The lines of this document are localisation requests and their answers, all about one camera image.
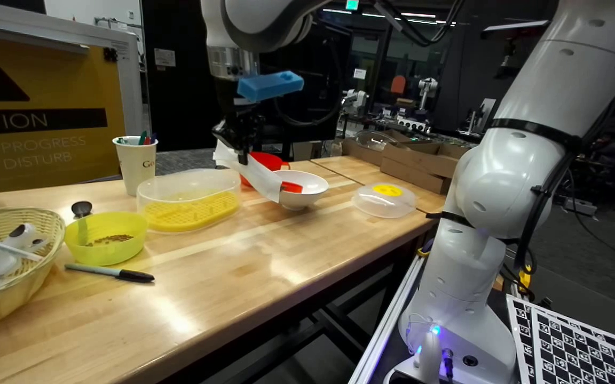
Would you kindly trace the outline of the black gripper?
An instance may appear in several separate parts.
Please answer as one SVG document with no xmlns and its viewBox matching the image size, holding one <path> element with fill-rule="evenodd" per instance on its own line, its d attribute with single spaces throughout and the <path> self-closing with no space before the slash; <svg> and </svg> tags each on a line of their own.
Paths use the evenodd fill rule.
<svg viewBox="0 0 615 384">
<path fill-rule="evenodd" d="M 245 160 L 259 145 L 259 133 L 264 125 L 264 116 L 259 105 L 226 105 L 223 121 L 211 128 L 211 134 Z"/>
</svg>

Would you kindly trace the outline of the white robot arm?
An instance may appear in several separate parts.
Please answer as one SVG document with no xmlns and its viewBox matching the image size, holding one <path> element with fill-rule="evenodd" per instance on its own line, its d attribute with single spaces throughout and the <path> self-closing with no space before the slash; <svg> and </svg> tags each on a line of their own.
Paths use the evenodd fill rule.
<svg viewBox="0 0 615 384">
<path fill-rule="evenodd" d="M 210 73 L 223 85 L 215 160 L 268 201 L 281 181 L 250 158 L 241 84 L 259 57 L 297 40 L 329 0 L 200 0 Z M 511 384 L 516 349 L 487 305 L 505 246 L 549 216 L 549 186 L 615 97 L 615 0 L 558 0 L 552 18 L 511 80 L 481 142 L 452 173 L 431 253 L 400 318 L 420 384 Z"/>
</svg>

